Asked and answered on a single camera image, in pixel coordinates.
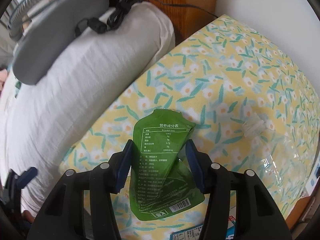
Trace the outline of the green snack pouch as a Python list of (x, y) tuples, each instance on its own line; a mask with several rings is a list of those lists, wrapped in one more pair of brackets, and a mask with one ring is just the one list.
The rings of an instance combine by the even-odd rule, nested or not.
[(129, 198), (139, 220), (167, 218), (204, 201), (179, 157), (195, 126), (169, 109), (156, 109), (135, 124)]

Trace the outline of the blue white milk carton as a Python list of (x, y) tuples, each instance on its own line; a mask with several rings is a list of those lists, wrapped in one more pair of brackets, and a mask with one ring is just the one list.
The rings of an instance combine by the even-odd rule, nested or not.
[(176, 231), (170, 235), (169, 239), (233, 239), (236, 224), (236, 206), (229, 210), (228, 222), (218, 222), (213, 225), (210, 220), (208, 224), (200, 224)]

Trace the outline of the white pillow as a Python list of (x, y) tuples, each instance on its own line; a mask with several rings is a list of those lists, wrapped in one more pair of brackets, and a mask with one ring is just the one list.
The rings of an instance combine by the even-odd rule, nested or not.
[(135, 4), (114, 31), (86, 29), (34, 86), (16, 88), (10, 73), (1, 92), (1, 181), (9, 170), (38, 171), (21, 209), (37, 215), (60, 179), (59, 165), (108, 106), (175, 45), (168, 16)]

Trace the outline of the clear plastic bag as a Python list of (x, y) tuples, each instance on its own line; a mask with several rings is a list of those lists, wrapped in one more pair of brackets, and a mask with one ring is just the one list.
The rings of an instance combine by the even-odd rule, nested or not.
[(295, 143), (270, 129), (258, 115), (248, 118), (242, 128), (249, 144), (246, 168), (256, 173), (276, 203), (300, 198), (307, 182), (307, 168)]

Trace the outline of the yellow floral tablecloth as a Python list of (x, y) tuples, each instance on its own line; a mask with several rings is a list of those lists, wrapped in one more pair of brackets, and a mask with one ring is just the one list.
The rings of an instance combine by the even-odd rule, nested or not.
[(197, 31), (133, 82), (65, 155), (60, 172), (91, 170), (120, 151), (136, 122), (155, 109), (194, 122), (201, 152), (243, 172), (249, 144), (243, 124), (258, 115), (288, 136), (307, 168), (319, 137), (319, 97), (296, 64), (273, 42), (223, 15)]

